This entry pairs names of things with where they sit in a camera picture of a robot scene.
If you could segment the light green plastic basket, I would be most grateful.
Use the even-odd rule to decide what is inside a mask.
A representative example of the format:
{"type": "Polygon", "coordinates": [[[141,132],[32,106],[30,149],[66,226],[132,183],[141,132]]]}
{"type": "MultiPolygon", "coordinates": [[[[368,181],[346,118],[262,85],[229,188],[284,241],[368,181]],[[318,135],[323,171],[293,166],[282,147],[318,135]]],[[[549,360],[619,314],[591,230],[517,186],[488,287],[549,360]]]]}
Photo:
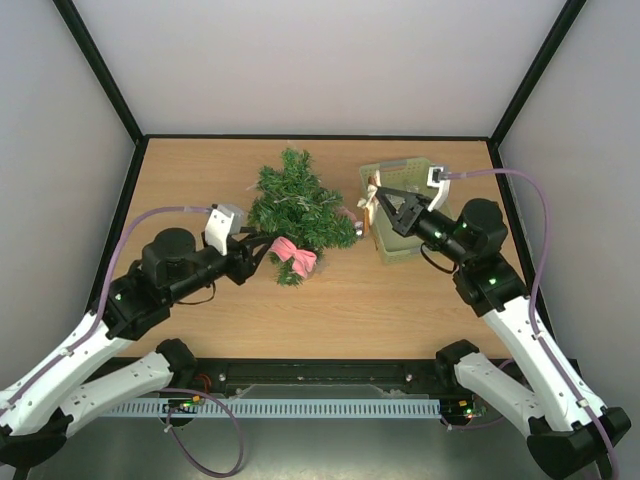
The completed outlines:
{"type": "MultiPolygon", "coordinates": [[[[415,183],[420,194],[433,198],[435,190],[427,186],[427,174],[432,163],[425,157],[414,157],[377,164],[367,164],[359,168],[361,192],[365,193],[367,178],[380,170],[381,185],[405,190],[406,183],[415,183]]],[[[392,230],[391,224],[382,210],[376,215],[369,232],[375,239],[377,251],[383,263],[392,264],[413,259],[420,254],[419,238],[403,238],[392,230]]]]}

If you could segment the pink bow ornament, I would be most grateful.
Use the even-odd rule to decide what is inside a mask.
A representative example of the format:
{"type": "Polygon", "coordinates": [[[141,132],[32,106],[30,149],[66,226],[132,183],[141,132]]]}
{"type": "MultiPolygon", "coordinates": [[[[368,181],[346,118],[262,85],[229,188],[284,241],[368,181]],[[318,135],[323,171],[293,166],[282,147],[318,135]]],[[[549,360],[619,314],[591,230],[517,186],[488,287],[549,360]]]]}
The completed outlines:
{"type": "Polygon", "coordinates": [[[317,261],[315,253],[299,249],[292,241],[282,236],[273,241],[270,251],[282,262],[291,260],[293,272],[304,279],[314,270],[317,261]]]}

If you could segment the small green christmas tree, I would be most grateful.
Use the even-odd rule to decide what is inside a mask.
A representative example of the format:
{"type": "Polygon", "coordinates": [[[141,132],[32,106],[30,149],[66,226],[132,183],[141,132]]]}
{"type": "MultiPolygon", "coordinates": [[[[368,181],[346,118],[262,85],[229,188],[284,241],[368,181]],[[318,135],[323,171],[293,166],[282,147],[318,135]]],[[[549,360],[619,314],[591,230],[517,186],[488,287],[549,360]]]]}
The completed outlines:
{"type": "MultiPolygon", "coordinates": [[[[299,249],[315,253],[316,267],[326,250],[348,249],[358,240],[354,224],[348,218],[336,213],[341,206],[344,206],[344,199],[335,207],[316,207],[311,211],[305,211],[302,207],[289,202],[273,204],[258,192],[249,210],[248,223],[262,233],[276,238],[285,237],[299,249]]],[[[304,278],[293,272],[291,260],[282,262],[272,252],[269,257],[276,266],[277,284],[298,286],[304,282],[304,278]]]]}

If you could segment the clear led string lights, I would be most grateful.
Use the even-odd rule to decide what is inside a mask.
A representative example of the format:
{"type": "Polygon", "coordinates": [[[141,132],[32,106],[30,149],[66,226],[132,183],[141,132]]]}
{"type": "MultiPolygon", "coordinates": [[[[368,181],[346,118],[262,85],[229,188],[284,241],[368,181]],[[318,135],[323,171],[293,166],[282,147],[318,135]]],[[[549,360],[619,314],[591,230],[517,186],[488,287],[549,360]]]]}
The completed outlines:
{"type": "Polygon", "coordinates": [[[328,188],[313,170],[314,159],[309,151],[286,147],[280,153],[279,168],[265,165],[258,171],[253,189],[273,204],[293,203],[305,211],[335,207],[343,195],[328,188]]]}

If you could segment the pink paper triangle ornament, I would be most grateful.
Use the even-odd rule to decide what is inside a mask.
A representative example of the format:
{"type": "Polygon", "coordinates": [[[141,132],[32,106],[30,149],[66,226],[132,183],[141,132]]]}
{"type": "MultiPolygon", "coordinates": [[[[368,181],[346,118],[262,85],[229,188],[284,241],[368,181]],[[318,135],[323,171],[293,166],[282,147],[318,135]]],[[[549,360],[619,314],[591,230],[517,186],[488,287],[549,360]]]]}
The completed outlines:
{"type": "Polygon", "coordinates": [[[358,221],[356,215],[344,206],[341,206],[340,208],[338,208],[336,210],[336,213],[340,216],[344,216],[348,218],[353,224],[355,224],[358,221]]]}

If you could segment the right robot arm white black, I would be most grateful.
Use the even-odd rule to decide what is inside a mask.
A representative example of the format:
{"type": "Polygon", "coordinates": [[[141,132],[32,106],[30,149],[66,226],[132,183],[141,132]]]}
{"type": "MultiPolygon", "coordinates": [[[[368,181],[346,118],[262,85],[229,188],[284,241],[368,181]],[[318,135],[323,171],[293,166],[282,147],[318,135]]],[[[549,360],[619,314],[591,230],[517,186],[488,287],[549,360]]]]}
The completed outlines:
{"type": "Polygon", "coordinates": [[[501,253],[508,229],[498,204],[472,199],[452,220],[424,195],[379,187],[374,197],[394,232],[417,237],[453,262],[458,295],[500,338],[526,379],[519,383],[460,340],[437,352],[438,384],[486,400],[521,432],[550,478],[565,479],[592,463],[603,478],[614,478],[609,451],[631,421],[587,386],[540,320],[532,295],[501,253]]]}

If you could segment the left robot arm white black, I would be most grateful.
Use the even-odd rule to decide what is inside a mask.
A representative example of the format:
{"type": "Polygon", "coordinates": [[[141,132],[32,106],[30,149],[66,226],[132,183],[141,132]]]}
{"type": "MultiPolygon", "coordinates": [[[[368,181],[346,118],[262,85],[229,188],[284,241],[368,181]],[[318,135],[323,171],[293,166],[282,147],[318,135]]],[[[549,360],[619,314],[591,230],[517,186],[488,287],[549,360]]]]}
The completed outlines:
{"type": "Polygon", "coordinates": [[[117,405],[165,387],[185,388],[197,360],[184,342],[168,339],[139,360],[98,379],[102,365],[167,320],[171,308],[228,277],[241,285],[274,241],[250,227],[220,253],[169,228],[145,245],[140,259],[109,285],[103,313],[91,308],[63,344],[1,393],[1,461],[31,468],[55,455],[67,439],[117,405]]]}

